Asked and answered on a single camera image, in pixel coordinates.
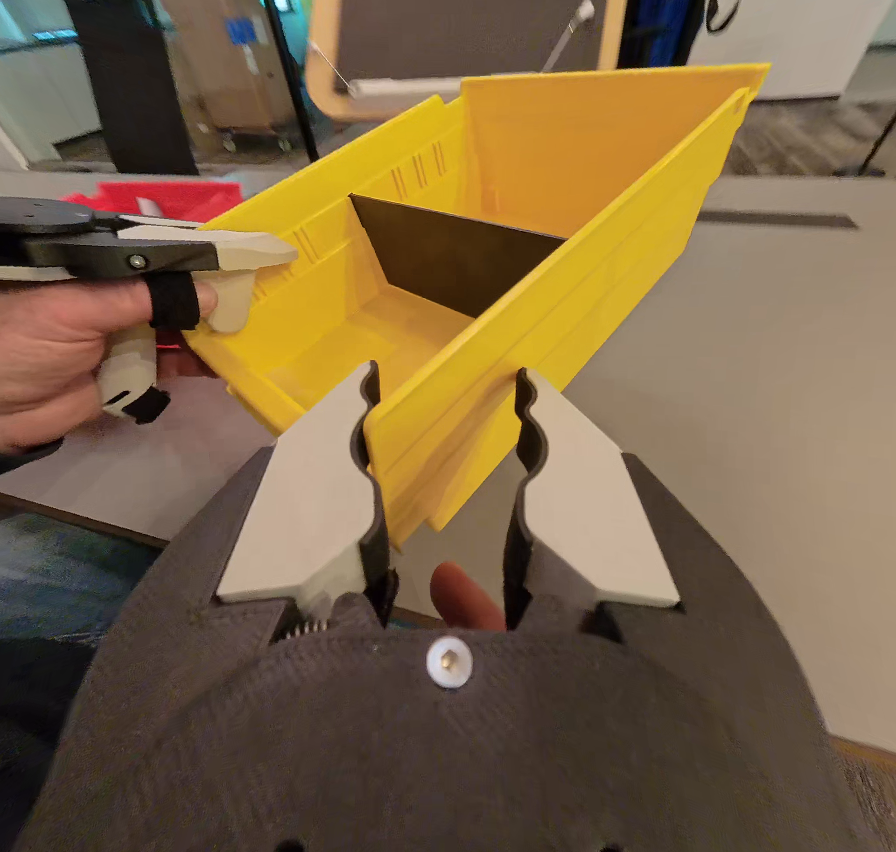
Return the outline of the blue fabric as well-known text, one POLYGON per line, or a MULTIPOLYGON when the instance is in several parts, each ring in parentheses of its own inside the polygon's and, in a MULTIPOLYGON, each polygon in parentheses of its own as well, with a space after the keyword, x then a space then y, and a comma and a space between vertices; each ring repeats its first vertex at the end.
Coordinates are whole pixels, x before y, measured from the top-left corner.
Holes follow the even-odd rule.
POLYGON ((670 67, 696 0, 628 0, 617 65, 621 69, 670 67))

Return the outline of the person's blue jeans leg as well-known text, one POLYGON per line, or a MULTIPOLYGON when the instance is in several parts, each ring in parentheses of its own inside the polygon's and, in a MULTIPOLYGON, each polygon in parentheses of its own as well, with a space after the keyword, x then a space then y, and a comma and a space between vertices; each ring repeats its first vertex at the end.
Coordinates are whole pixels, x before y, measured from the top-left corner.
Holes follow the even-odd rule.
POLYGON ((1 639, 95 648, 161 551, 38 514, 1 519, 1 639))

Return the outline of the yellow plastic bin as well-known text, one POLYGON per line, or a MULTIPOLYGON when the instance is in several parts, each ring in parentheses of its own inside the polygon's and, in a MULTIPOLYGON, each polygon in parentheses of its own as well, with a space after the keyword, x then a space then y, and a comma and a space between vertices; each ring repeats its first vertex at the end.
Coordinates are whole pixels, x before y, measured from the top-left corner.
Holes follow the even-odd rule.
POLYGON ((375 361, 389 532, 440 530, 517 441, 519 369, 564 389, 684 251, 769 67, 468 78, 213 219, 298 257, 258 272, 241 331, 186 341, 274 434, 375 361), (470 318, 386 280, 352 194, 566 242, 470 318))

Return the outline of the black plastic bin divider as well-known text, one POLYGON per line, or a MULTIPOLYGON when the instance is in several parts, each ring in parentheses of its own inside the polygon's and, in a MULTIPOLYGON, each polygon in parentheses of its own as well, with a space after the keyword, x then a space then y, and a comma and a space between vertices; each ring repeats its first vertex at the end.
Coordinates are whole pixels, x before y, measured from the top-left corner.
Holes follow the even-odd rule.
POLYGON ((542 232, 352 194, 386 280, 480 317, 566 240, 542 232))

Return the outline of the white stand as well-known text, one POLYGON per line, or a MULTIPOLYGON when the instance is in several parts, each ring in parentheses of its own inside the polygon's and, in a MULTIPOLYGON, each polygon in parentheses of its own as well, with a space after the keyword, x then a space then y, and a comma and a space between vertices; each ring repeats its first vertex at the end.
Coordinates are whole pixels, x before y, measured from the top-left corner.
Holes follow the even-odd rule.
MULTIPOLYGON (((592 0, 581 0, 574 15, 570 18, 566 29, 560 35, 538 74, 551 73, 573 39, 583 25, 593 25, 596 8, 592 0)), ((346 91, 354 100, 400 100, 410 101, 427 99, 429 96, 441 96, 454 99, 460 95, 466 76, 460 77, 415 77, 396 79, 391 77, 358 79, 345 81, 346 91)))

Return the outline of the person's right hand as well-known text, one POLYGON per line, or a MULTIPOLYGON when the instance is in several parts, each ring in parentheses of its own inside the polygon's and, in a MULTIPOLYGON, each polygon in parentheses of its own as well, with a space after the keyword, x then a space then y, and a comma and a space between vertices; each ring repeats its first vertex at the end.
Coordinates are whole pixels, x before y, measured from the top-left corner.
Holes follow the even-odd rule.
POLYGON ((442 622, 451 628, 487 632, 506 630, 503 609, 455 563, 441 563, 434 569, 429 594, 442 622))

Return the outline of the dark board with wooden rim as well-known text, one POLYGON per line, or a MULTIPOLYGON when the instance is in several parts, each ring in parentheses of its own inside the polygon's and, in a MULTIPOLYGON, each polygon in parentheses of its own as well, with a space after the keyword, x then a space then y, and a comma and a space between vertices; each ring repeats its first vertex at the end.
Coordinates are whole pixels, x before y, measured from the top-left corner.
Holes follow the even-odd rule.
MULTIPOLYGON (((553 71, 614 70, 627 0, 592 0, 553 71)), ((338 121, 386 120, 422 100, 354 100, 345 81, 537 73, 581 0, 314 0, 312 102, 338 121)))

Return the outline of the black tripod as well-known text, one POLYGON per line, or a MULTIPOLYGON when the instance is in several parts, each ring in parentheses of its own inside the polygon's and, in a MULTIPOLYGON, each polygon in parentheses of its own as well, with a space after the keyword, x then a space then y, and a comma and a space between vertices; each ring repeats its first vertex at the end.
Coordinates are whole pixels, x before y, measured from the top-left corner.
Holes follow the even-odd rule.
POLYGON ((303 93, 304 86, 300 77, 297 62, 288 48, 287 38, 280 20, 280 13, 274 0, 261 0, 268 23, 272 31, 276 51, 283 70, 289 99, 296 115, 298 129, 308 154, 310 163, 319 160, 320 155, 312 127, 311 118, 303 93))

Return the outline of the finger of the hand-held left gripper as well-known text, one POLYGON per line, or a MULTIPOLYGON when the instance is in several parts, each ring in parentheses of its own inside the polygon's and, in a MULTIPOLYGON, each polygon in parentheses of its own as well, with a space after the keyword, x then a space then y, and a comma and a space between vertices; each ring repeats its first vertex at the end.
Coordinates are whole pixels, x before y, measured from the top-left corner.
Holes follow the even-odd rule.
POLYGON ((210 241, 222 272, 256 271, 288 264, 298 257, 292 244, 267 232, 211 232, 210 241))

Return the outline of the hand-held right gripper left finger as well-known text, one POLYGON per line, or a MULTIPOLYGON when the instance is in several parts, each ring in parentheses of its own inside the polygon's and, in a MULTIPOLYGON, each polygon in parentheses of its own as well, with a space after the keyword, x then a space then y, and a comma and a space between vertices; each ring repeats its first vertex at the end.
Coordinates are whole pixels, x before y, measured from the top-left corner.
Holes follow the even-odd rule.
POLYGON ((218 583, 218 599, 390 601, 390 542, 364 421, 379 369, 362 363, 284 432, 218 583))

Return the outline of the person's left hand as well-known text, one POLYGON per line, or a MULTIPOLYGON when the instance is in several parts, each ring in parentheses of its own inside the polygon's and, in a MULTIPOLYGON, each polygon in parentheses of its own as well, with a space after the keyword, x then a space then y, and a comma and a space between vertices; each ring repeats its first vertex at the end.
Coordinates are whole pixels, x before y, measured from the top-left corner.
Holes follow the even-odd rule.
POLYGON ((107 338, 148 323, 140 279, 3 282, 1 452, 24 457, 102 413, 95 371, 107 338))

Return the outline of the red plastic bin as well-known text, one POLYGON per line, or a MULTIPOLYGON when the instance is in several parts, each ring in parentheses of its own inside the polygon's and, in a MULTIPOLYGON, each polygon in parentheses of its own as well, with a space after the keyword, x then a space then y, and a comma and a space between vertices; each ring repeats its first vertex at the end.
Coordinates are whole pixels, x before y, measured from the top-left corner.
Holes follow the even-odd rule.
POLYGON ((97 183, 92 194, 62 201, 97 211, 166 218, 203 225, 244 201, 239 183, 219 181, 118 181, 97 183))

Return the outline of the stack of cardboard boxes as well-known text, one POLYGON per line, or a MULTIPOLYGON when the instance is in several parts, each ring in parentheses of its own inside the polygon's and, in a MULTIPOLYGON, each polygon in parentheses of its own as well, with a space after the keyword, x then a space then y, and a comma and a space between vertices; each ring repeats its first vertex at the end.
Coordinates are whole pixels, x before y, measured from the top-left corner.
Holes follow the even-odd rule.
POLYGON ((160 0, 215 129, 273 135, 296 121, 262 0, 160 0))

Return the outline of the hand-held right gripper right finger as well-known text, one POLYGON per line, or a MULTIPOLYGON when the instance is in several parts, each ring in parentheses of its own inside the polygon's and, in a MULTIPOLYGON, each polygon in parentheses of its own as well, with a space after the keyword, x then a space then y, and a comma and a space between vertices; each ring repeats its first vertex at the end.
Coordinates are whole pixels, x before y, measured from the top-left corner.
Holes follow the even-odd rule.
POLYGON ((673 608, 680 593, 622 450, 547 379, 521 369, 514 412, 525 476, 504 547, 504 609, 560 598, 673 608))

